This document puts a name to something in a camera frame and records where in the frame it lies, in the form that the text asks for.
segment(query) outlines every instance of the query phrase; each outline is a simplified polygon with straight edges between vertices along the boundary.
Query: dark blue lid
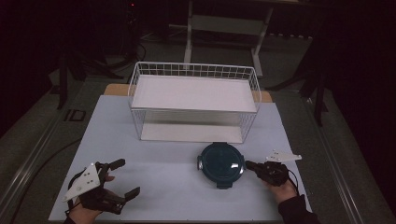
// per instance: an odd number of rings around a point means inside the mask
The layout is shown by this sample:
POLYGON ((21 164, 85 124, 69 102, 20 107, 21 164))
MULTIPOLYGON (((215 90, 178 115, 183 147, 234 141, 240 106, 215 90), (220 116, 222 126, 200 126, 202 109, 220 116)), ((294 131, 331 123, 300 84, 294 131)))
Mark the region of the dark blue lid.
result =
POLYGON ((233 182, 242 175, 244 167, 244 157, 227 143, 213 143, 198 157, 198 168, 203 170, 208 179, 217 183, 219 189, 232 187, 233 182))

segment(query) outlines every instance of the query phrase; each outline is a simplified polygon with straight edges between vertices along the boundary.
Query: wire basket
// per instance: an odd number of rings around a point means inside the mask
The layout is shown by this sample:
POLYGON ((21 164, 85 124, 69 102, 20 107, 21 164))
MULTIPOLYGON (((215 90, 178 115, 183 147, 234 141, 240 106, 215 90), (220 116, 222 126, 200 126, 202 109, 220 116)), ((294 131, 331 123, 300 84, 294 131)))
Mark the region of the wire basket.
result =
POLYGON ((128 96, 138 137, 165 141, 243 143, 262 101, 253 67, 201 63, 137 63, 128 96))

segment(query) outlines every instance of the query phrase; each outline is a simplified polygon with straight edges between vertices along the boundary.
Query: wire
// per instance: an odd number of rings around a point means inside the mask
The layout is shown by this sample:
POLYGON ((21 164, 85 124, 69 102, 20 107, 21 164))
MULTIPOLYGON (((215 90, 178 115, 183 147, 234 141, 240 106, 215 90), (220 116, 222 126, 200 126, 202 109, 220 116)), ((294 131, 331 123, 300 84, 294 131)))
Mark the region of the wire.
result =
MULTIPOLYGON (((69 185, 67 186, 67 190, 70 190, 70 188, 73 186, 74 181, 79 178, 83 173, 84 173, 85 169, 83 171, 81 171, 80 173, 76 174, 75 176, 73 176, 73 178, 70 180, 69 185)), ((69 212, 76 207, 76 205, 73 205, 73 200, 70 199, 69 201, 67 201, 67 205, 69 207, 69 209, 67 211, 65 211, 66 215, 69 215, 69 212)))
MULTIPOLYGON (((142 58, 139 58, 139 56, 136 54, 136 59, 139 62, 143 62, 146 58, 147 50, 141 43, 139 43, 138 46, 140 46, 143 49, 143 56, 142 56, 142 58)), ((126 84, 129 84, 131 82, 131 78, 132 78, 133 74, 134 74, 134 71, 132 71, 131 75, 129 75, 128 79, 126 80, 126 84)))
POLYGON ((65 211, 65 213, 66 213, 66 216, 68 217, 69 216, 69 214, 70 214, 70 212, 73 210, 73 208, 75 208, 75 207, 77 207, 77 206, 79 206, 81 203, 76 203, 76 204, 74 204, 74 205, 71 205, 70 206, 70 204, 69 204, 69 209, 67 209, 67 211, 65 211))
POLYGON ((134 56, 133 55, 128 55, 126 58, 118 63, 113 63, 113 64, 101 64, 103 67, 114 70, 117 68, 122 68, 123 66, 130 65, 131 63, 134 62, 134 56))
POLYGON ((17 208, 16 208, 16 210, 15 210, 15 212, 14 212, 14 215, 12 216, 12 219, 11 219, 11 221, 10 221, 11 224, 15 222, 15 218, 17 217, 17 214, 18 214, 18 212, 19 212, 20 209, 21 209, 21 205, 22 205, 22 203, 23 203, 24 197, 26 196, 26 193, 27 193, 28 189, 32 186, 33 182, 35 181, 35 178, 38 176, 38 174, 40 173, 40 171, 47 165, 47 163, 50 162, 50 160, 52 160, 52 159, 53 159, 55 156, 57 156, 60 152, 62 152, 63 150, 67 149, 68 147, 73 146, 75 143, 81 141, 81 139, 82 139, 82 138, 79 138, 79 139, 77 139, 77 140, 75 140, 75 141, 73 141, 73 142, 67 144, 67 145, 64 146, 64 147, 61 147, 58 151, 56 151, 56 152, 55 152, 54 154, 52 154, 48 159, 46 159, 46 160, 44 161, 43 164, 41 164, 41 166, 37 169, 37 171, 36 171, 35 174, 33 175, 31 181, 29 182, 29 184, 26 186, 26 188, 25 188, 25 190, 24 190, 24 192, 23 192, 23 194, 22 194, 22 196, 21 196, 21 198, 20 198, 20 202, 18 203, 17 208))
MULTIPOLYGON (((186 33, 187 32, 187 29, 183 29, 183 30, 180 30, 180 31, 177 31, 177 32, 175 32, 175 33, 173 33, 173 34, 170 34, 170 35, 168 35, 168 37, 172 37, 172 36, 175 36, 175 35, 179 35, 179 34, 183 34, 183 33, 186 33)), ((142 37, 140 37, 140 39, 141 40, 145 40, 145 41, 151 41, 151 42, 160 42, 160 41, 162 41, 163 39, 162 38, 160 38, 160 37, 158 37, 158 36, 154 36, 154 38, 149 38, 151 35, 155 35, 154 33, 149 33, 149 34, 147 34, 147 35, 143 35, 142 37)))
POLYGON ((292 181, 292 180, 290 179, 290 177, 289 177, 289 181, 290 181, 291 184, 296 188, 297 195, 300 196, 300 192, 299 192, 299 190, 298 190, 298 180, 297 180, 297 176, 294 174, 293 171, 289 170, 289 172, 292 173, 292 174, 294 175, 294 179, 295 179, 296 182, 294 183, 294 181, 292 181))
POLYGON ((117 74, 119 72, 125 71, 126 69, 130 68, 132 65, 134 65, 134 63, 129 63, 127 66, 125 66, 117 71, 113 71, 113 72, 117 74))

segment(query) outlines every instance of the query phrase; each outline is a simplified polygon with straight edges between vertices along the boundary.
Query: white shelf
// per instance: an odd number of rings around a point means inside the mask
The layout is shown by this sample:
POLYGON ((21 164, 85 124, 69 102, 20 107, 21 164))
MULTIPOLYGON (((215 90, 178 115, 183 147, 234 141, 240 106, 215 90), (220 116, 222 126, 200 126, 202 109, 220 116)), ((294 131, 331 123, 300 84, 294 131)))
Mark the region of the white shelf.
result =
POLYGON ((243 143, 237 113, 147 111, 142 140, 243 143))
POLYGON ((132 109, 257 113, 247 80, 140 75, 132 109))

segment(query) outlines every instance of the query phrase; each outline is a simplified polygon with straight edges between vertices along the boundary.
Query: white table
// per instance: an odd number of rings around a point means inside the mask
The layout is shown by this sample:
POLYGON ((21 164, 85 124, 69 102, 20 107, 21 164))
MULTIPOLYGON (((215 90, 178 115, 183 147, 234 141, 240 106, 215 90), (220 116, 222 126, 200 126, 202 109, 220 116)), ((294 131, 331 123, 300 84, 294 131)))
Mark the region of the white table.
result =
MULTIPOLYGON (((251 171, 245 171, 230 189, 216 189, 196 168, 197 156, 208 143, 140 141, 127 96, 100 97, 67 177, 49 216, 63 221, 67 204, 62 197, 70 179, 91 162, 125 159, 105 187, 119 195, 141 187, 121 215, 103 213, 101 221, 119 222, 252 222, 281 220, 272 193, 251 171)), ((264 162, 273 149, 290 152, 276 105, 262 103, 244 144, 234 145, 246 160, 264 162)), ((298 178, 295 161, 285 162, 298 178)))

